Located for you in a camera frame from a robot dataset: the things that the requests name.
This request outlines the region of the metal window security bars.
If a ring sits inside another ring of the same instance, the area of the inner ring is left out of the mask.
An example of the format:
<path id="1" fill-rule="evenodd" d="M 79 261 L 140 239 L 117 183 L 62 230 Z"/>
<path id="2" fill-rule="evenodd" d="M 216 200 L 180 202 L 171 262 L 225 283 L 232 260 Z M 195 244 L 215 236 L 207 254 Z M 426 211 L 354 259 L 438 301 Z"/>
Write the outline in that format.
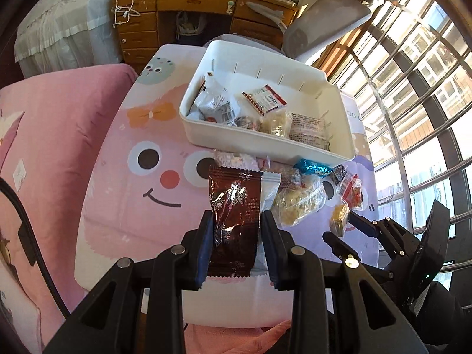
<path id="1" fill-rule="evenodd" d="M 451 212 L 447 272 L 471 268 L 471 49 L 435 0 L 380 0 L 317 67 L 351 95 L 372 152 L 379 215 L 421 235 L 433 201 Z"/>

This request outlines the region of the red clear candy packet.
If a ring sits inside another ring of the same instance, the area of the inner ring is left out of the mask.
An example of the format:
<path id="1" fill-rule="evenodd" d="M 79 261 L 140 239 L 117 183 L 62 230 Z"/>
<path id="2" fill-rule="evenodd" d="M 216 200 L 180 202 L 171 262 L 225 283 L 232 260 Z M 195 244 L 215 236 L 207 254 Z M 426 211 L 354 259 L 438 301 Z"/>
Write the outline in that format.
<path id="1" fill-rule="evenodd" d="M 241 116 L 235 119 L 235 125 L 246 130 L 259 131 L 261 127 L 261 121 L 257 118 Z"/>

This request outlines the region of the wooden desk with drawers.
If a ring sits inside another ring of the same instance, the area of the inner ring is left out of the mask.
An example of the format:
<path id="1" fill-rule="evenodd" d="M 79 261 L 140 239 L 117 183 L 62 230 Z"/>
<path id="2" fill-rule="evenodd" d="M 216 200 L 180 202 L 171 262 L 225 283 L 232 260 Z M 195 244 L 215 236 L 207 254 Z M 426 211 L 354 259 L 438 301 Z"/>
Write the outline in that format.
<path id="1" fill-rule="evenodd" d="M 293 2 L 281 0 L 112 0 L 124 62 L 140 73 L 161 46 L 202 46 L 223 34 L 254 35 L 281 48 L 282 32 L 251 10 L 251 2 L 280 11 L 286 26 L 298 13 Z"/>

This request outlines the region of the small grey snack packet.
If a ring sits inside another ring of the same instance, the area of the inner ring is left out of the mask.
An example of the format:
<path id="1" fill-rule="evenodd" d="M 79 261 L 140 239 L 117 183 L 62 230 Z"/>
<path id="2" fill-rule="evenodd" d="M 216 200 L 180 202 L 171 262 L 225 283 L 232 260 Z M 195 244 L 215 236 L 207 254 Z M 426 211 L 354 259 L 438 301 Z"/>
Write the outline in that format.
<path id="1" fill-rule="evenodd" d="M 210 100 L 199 101 L 197 93 L 187 117 L 190 120 L 214 122 L 223 125 L 235 125 L 240 114 L 236 98 L 223 87 L 214 76 L 214 87 Z"/>

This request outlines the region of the cartoon print table cloth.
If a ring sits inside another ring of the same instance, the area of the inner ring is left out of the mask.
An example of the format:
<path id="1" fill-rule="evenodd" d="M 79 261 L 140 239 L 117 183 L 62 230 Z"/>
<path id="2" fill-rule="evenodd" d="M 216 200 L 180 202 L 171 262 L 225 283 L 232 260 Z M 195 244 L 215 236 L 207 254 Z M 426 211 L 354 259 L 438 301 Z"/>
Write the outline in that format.
<path id="1" fill-rule="evenodd" d="M 121 104 L 87 188 L 78 231 L 74 277 L 91 290 L 120 258 L 156 257 L 196 229 L 210 208 L 208 167 L 213 150 L 188 142 L 178 107 L 206 49 L 165 45 L 148 62 Z M 341 93 L 356 156 L 348 172 L 362 180 L 364 217 L 378 219 L 371 151 L 354 98 Z M 326 179 L 328 196 L 335 188 Z M 336 192 L 317 213 L 290 231 L 319 257 L 339 261 L 322 240 Z M 223 328 L 272 327 L 292 315 L 293 292 L 275 290 L 268 273 L 207 277 L 197 292 L 182 292 L 187 323 Z"/>

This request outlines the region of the dark brown foil packet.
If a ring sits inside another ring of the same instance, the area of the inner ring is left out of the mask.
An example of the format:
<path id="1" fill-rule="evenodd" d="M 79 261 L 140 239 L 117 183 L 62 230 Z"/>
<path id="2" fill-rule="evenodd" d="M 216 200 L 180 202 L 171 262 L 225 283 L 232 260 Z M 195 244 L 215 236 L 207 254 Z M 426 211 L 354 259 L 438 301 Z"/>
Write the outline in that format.
<path id="1" fill-rule="evenodd" d="M 209 276 L 247 277 L 258 246 L 260 172 L 214 166 L 209 171 L 214 247 Z"/>

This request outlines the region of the grey mesh office chair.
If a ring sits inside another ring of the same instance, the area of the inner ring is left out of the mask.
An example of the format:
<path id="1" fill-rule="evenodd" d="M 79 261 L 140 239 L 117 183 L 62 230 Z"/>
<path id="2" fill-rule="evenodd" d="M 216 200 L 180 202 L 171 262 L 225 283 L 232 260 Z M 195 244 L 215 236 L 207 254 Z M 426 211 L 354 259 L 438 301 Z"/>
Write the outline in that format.
<path id="1" fill-rule="evenodd" d="M 312 65 L 326 46 L 365 24 L 372 16 L 372 9 L 382 1 L 318 0 L 306 8 L 289 26 L 282 22 L 280 11 L 251 2 L 249 4 L 251 10 L 270 19 L 282 32 L 281 48 L 278 50 L 274 45 L 259 40 L 254 35 L 223 34 L 215 40 L 272 51 L 306 65 Z"/>

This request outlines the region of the yellow small candy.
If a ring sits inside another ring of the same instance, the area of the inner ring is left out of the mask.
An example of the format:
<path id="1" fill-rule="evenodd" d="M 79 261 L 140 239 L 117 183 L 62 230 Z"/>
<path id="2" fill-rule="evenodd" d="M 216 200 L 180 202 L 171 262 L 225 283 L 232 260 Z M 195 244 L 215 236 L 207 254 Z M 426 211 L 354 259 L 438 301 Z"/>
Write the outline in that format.
<path id="1" fill-rule="evenodd" d="M 348 223 L 350 209 L 346 202 L 335 205 L 330 216 L 330 232 L 337 237 L 343 237 Z"/>

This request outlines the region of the white lace curtain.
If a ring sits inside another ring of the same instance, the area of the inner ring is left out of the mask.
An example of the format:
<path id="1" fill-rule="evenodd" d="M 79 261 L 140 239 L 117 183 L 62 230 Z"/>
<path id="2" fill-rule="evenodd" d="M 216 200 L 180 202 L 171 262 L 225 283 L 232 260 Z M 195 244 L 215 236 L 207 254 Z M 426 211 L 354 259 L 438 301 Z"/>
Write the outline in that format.
<path id="1" fill-rule="evenodd" d="M 18 27 L 14 59 L 25 78 L 121 62 L 111 0 L 39 0 Z"/>

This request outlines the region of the blue foil snack packet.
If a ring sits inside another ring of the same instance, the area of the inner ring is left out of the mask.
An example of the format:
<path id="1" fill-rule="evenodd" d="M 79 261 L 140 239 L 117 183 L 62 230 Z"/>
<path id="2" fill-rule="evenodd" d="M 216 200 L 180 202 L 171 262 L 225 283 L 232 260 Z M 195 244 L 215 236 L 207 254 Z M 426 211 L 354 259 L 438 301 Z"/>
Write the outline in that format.
<path id="1" fill-rule="evenodd" d="M 325 177 L 331 174 L 333 169 L 323 163 L 317 161 L 311 161 L 308 159 L 300 159 L 294 164 L 294 168 L 297 169 L 300 174 L 304 175 L 318 175 L 319 177 Z"/>

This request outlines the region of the white plastic storage bin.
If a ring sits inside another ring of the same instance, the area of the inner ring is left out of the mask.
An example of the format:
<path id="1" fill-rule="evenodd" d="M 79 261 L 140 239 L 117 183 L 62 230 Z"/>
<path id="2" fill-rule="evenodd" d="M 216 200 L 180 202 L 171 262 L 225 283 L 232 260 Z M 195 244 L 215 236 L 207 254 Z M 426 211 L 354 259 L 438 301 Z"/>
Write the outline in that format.
<path id="1" fill-rule="evenodd" d="M 182 98 L 189 142 L 211 149 L 336 166 L 354 159 L 341 92 L 282 54 L 210 43 Z"/>

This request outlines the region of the clear nut snack packet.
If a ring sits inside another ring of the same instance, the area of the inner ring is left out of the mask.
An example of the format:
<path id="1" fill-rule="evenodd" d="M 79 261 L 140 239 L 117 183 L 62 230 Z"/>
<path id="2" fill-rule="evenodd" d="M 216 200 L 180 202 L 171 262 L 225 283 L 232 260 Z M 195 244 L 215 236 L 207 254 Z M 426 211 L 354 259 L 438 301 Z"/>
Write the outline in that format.
<path id="1" fill-rule="evenodd" d="M 293 113 L 289 138 L 322 150 L 330 148 L 327 126 L 323 118 Z"/>

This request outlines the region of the pink bed blanket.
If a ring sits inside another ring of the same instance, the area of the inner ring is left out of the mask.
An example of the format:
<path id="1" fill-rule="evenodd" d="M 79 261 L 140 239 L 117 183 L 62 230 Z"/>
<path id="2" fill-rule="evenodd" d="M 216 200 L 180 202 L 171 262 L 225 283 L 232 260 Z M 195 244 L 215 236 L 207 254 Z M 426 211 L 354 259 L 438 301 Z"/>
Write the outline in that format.
<path id="1" fill-rule="evenodd" d="M 1 317 L 28 353 L 41 353 L 85 292 L 74 279 L 79 219 L 94 163 L 137 75 L 125 64 L 40 74 L 1 90 L 1 178 L 21 201 L 42 255 L 1 200 Z"/>

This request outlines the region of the clear pastry snack bag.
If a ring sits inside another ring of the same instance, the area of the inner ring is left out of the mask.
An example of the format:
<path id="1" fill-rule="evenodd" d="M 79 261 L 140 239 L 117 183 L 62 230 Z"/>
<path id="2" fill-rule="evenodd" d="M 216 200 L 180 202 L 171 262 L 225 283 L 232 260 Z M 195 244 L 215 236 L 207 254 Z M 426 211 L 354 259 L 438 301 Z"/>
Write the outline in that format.
<path id="1" fill-rule="evenodd" d="M 317 175 L 302 175 L 300 186 L 286 187 L 277 194 L 271 212 L 279 227 L 292 227 L 321 210 L 326 201 L 322 179 Z"/>

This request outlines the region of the orange grey snack packet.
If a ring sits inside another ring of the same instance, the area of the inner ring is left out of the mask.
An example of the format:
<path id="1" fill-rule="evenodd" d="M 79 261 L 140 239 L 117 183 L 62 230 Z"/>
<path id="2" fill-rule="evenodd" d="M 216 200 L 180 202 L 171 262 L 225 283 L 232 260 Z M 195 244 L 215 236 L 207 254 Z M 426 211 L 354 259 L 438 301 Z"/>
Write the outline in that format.
<path id="1" fill-rule="evenodd" d="M 214 87 L 214 75 L 207 72 L 203 78 L 197 99 L 199 101 L 210 100 Z"/>

